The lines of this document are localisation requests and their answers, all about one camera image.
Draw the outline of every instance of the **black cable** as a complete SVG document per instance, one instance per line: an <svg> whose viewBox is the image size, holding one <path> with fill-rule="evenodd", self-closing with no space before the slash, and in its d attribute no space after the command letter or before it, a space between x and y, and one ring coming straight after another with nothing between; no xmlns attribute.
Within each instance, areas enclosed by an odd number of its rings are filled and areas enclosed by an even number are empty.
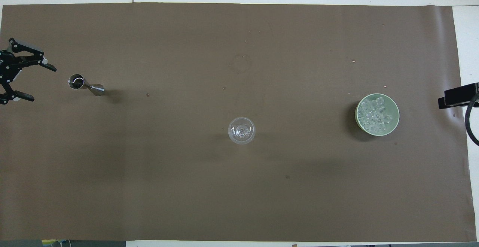
<svg viewBox="0 0 479 247"><path fill-rule="evenodd" d="M472 97L471 101L469 102L469 105L467 105L466 109L466 115L464 117L464 121L466 123L466 132L469 135L469 138L476 143L477 146L479 146L479 140L474 136L471 130L471 123L469 121L469 116L471 115L472 107L474 106L474 103L479 100L479 92Z"/></svg>

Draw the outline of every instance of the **black device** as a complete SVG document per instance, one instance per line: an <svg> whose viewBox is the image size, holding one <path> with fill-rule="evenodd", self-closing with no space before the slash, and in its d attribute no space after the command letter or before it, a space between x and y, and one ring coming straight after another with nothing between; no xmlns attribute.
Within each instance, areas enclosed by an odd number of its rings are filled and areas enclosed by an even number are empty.
<svg viewBox="0 0 479 247"><path fill-rule="evenodd" d="M34 101L34 97L25 92L15 91L10 87L10 83L17 79L22 68L31 65L40 65L53 72L57 71L55 66L48 63L44 57L42 49L37 46L27 44L23 41L17 41L13 37L9 39L7 49L0 51L0 83L5 89L4 94L0 94L0 104L5 105L10 100L25 99ZM15 56L14 53L22 51L29 52L30 56Z"/></svg>
<svg viewBox="0 0 479 247"><path fill-rule="evenodd" d="M469 117L471 115L472 107L479 107L478 101L479 83L471 83L469 85L446 90L444 91L444 97L437 100L440 109L467 106L466 115L464 116L466 132L477 146L479 146L479 140L472 133Z"/></svg>

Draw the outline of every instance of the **bowl of ice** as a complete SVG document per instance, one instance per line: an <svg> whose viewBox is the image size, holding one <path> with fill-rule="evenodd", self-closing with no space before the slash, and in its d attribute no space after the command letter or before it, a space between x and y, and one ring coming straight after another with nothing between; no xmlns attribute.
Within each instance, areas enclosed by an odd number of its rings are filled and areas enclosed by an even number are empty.
<svg viewBox="0 0 479 247"><path fill-rule="evenodd" d="M387 95L367 95L356 107L356 122L370 135L385 136L396 129L399 108Z"/></svg>

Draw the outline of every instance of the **metal jigger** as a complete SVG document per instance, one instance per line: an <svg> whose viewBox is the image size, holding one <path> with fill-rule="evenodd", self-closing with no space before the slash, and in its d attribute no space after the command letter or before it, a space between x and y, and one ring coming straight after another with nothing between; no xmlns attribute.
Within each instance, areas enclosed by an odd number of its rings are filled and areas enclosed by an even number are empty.
<svg viewBox="0 0 479 247"><path fill-rule="evenodd" d="M88 89L88 90L90 90L90 92L92 92L97 97L105 94L105 87L103 87L103 85L101 85L101 84L89 84L83 78L83 76L80 75L80 74L73 74L68 79L68 85L70 85L70 88L72 88L74 90Z"/></svg>

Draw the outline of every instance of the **ice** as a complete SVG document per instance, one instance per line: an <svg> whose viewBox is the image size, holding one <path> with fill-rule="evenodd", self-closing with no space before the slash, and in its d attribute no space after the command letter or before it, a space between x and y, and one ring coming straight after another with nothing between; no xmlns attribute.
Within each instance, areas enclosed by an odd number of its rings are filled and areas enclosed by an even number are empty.
<svg viewBox="0 0 479 247"><path fill-rule="evenodd" d="M358 107L358 119L366 131L378 135L385 134L387 125L394 120L387 113L383 97L361 102Z"/></svg>

